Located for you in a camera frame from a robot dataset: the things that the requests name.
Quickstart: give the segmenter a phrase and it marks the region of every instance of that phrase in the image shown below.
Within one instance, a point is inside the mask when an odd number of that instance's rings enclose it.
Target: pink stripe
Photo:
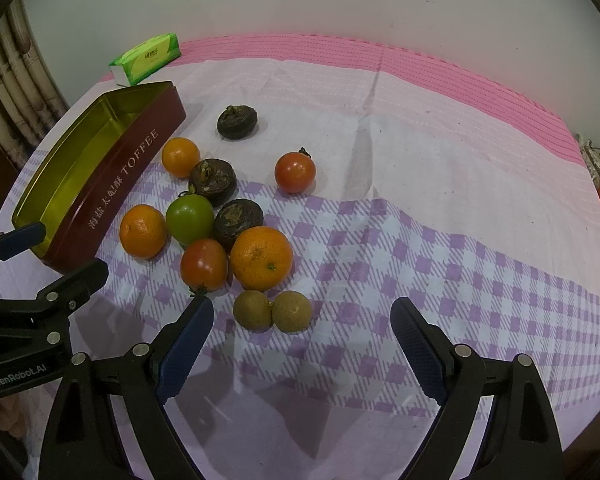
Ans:
[[[435,57],[332,36],[261,34],[186,41],[171,66],[206,60],[267,58],[385,72],[510,124],[563,160],[584,166],[577,143],[552,112],[521,94]],[[107,74],[102,80],[112,79]]]

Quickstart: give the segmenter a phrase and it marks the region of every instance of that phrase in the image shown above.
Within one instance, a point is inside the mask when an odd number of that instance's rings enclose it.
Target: red tomato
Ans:
[[[218,290],[226,280],[226,274],[226,253],[215,240],[196,240],[182,255],[180,276],[196,294]]]
[[[315,164],[301,148],[281,156],[276,163],[276,182],[287,193],[301,193],[315,178]]]

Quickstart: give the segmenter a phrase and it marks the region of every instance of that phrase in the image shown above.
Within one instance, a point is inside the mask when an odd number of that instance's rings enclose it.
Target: mandarin orange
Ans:
[[[246,290],[267,290],[286,278],[294,254],[286,236],[267,226],[243,231],[229,260],[236,279]]]
[[[167,243],[167,222],[155,207],[140,204],[132,207],[120,222],[120,243],[131,256],[149,260]]]
[[[200,150],[185,137],[168,140],[162,149],[164,169],[177,178],[187,178],[199,162]]]

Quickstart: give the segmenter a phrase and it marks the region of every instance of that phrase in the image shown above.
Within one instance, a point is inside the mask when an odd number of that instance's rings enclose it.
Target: blue gripper pad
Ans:
[[[42,222],[25,225],[0,236],[0,260],[8,260],[16,254],[41,244],[45,239],[46,228]]]
[[[390,319],[391,328],[422,391],[442,406],[448,396],[446,379],[454,369],[449,353],[451,342],[442,330],[425,321],[409,298],[394,301]]]
[[[160,351],[158,345],[157,352],[152,355],[152,360],[158,359],[155,363],[152,362],[152,367],[157,368],[155,396],[160,404],[180,393],[213,323],[214,308],[211,300],[197,296],[178,320],[165,325],[154,339],[154,344],[158,340],[172,341],[164,352]]]

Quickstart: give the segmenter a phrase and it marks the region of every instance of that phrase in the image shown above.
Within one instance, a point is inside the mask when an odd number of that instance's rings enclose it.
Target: green tissue package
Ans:
[[[133,86],[177,57],[180,57],[178,37],[170,32],[154,36],[127,50],[109,63],[109,68],[117,84]]]

